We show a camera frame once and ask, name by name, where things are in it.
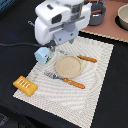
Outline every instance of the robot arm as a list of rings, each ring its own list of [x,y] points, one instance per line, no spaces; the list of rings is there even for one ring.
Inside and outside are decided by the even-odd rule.
[[[72,40],[90,20],[91,3],[84,0],[46,0],[36,7],[35,38],[41,45]]]

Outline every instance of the round plate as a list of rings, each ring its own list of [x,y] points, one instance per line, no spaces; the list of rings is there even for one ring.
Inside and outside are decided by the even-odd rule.
[[[56,72],[63,78],[74,78],[83,70],[82,61],[75,56],[66,55],[61,57],[55,64]]]

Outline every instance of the knife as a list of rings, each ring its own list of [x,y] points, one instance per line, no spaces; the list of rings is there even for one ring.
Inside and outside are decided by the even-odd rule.
[[[60,53],[63,53],[64,55],[72,55],[71,53],[68,53],[68,52],[65,52],[65,51],[62,51],[62,50],[59,50],[59,49],[57,49],[57,51],[59,51]],[[78,55],[77,57],[82,59],[82,60],[91,61],[93,63],[97,62],[96,59],[90,58],[90,57],[87,57],[87,56]]]
[[[52,72],[45,71],[44,74],[45,74],[46,76],[52,78],[52,79],[60,79],[60,80],[62,80],[63,82],[68,83],[68,84],[70,84],[70,85],[74,85],[74,86],[76,86],[76,87],[78,87],[78,88],[81,88],[81,89],[84,89],[84,88],[85,88],[85,86],[84,86],[83,84],[77,83],[77,82],[72,81],[72,80],[69,80],[69,79],[67,79],[67,78],[59,77],[58,75],[56,75],[56,74],[54,74],[54,73],[52,73]]]

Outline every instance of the dark tabletop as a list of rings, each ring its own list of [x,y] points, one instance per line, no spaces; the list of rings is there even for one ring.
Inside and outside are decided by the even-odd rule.
[[[35,7],[42,0],[15,0],[0,13],[0,43],[37,44],[34,27]],[[79,36],[114,45],[91,128],[128,128],[128,44],[86,33]],[[13,97],[17,90],[13,82],[26,77],[36,64],[34,52],[38,47],[20,45],[0,46],[0,105],[32,117],[53,128],[79,128],[51,113]]]

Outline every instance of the woven placemat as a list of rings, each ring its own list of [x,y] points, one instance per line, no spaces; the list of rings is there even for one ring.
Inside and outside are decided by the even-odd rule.
[[[55,114],[82,128],[89,128],[94,116],[113,45],[100,41],[77,37],[73,44],[66,42],[51,53],[51,60],[42,65],[37,62],[27,78],[38,85],[39,89],[28,97],[17,90],[14,97],[32,104],[42,110]],[[72,80],[85,85],[85,89],[51,79],[44,75],[45,70],[56,73],[55,63],[64,56],[59,50],[75,56],[85,55],[97,59],[97,63],[82,60],[83,72]]]

